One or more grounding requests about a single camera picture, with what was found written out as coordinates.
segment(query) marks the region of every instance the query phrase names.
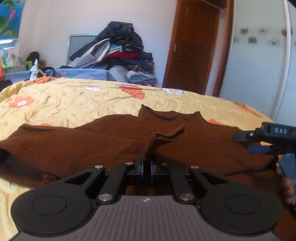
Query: pile of clothes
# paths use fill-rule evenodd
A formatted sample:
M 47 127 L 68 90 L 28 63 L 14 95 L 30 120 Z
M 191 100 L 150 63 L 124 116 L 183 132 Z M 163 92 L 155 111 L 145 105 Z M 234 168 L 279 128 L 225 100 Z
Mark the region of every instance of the pile of clothes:
M 119 82 L 154 86 L 153 57 L 143 49 L 132 23 L 110 22 L 93 42 L 70 56 L 66 67 L 106 69 Z

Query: brown cloth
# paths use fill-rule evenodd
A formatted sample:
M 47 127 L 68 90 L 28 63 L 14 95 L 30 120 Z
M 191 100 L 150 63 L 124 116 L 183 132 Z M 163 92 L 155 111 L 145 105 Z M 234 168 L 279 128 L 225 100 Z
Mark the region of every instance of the brown cloth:
M 23 125 L 0 141 L 0 176 L 35 187 L 95 165 L 112 169 L 154 152 L 181 168 L 198 165 L 279 196 L 280 180 L 271 170 L 274 156 L 250 154 L 232 141 L 237 131 L 210 124 L 199 112 L 156 112 L 145 106 L 138 117 L 105 116 L 74 129 Z M 296 222 L 285 209 L 276 233 L 294 241 L 291 227 L 296 230 Z

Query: door frame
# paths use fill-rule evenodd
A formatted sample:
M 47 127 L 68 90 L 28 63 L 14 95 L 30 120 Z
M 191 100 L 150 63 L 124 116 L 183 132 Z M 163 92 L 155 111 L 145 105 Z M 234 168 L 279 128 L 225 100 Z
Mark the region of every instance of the door frame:
M 181 5 L 182 5 L 183 0 L 178 0 L 177 1 L 177 7 L 176 7 L 176 13 L 175 13 L 175 20 L 174 20 L 174 25 L 173 25 L 173 31 L 172 31 L 172 38 L 170 42 L 170 49 L 169 49 L 169 54 L 168 54 L 168 60 L 165 68 L 165 75 L 163 78 L 163 87 L 169 87 L 169 72 L 171 71 L 172 68 L 172 61 L 173 61 L 173 55 L 174 55 L 174 44 L 176 42 L 177 38 L 177 28 L 178 24 L 181 19 Z M 223 51 L 222 51 L 222 57 L 221 61 L 219 64 L 219 71 L 217 75 L 217 80 L 214 86 L 213 90 L 213 96 L 219 96 L 220 90 L 222 87 L 223 83 L 223 78 L 226 70 L 226 65 L 227 65 L 227 60 L 228 60 L 228 53 L 229 53 L 229 48 L 230 48 L 230 42 L 231 42 L 231 30 L 232 30 L 232 23 L 233 23 L 233 7 L 234 7 L 234 0 L 226 0 L 226 27 L 225 27 L 225 37 L 224 37 L 224 42 L 223 42 Z M 211 59 L 213 60 L 214 57 L 214 51 L 211 53 Z

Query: white wall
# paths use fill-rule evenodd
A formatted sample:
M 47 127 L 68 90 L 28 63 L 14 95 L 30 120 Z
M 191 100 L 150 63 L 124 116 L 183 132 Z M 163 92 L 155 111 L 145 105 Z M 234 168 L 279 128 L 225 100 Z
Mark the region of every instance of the white wall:
M 226 28 L 226 9 L 220 9 L 215 52 L 214 52 L 212 67 L 211 67 L 205 95 L 213 95 L 214 87 L 215 87 L 218 72 L 219 72 L 220 62 L 222 59 L 222 51 L 223 51 L 223 44 L 224 44 L 224 38 L 225 38 L 225 28 Z
M 67 63 L 70 34 L 98 34 L 110 21 L 130 22 L 152 52 L 162 86 L 177 0 L 26 0 L 19 43 L 23 59 L 38 51 L 48 66 Z

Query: round black pad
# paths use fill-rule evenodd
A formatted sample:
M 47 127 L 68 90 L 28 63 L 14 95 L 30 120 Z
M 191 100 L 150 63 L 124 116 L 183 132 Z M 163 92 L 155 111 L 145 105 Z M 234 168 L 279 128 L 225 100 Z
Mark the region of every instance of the round black pad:
M 280 204 L 270 194 L 237 182 L 213 185 L 200 210 L 212 225 L 239 235 L 270 231 L 281 214 Z
M 46 237 L 82 226 L 92 210 L 79 186 L 58 181 L 19 196 L 12 204 L 11 216 L 19 231 Z
M 260 209 L 260 202 L 248 195 L 235 195 L 226 200 L 226 206 L 234 213 L 249 215 Z
M 64 198 L 51 195 L 37 198 L 32 203 L 32 208 L 36 213 L 41 215 L 54 215 L 62 212 L 67 206 Z

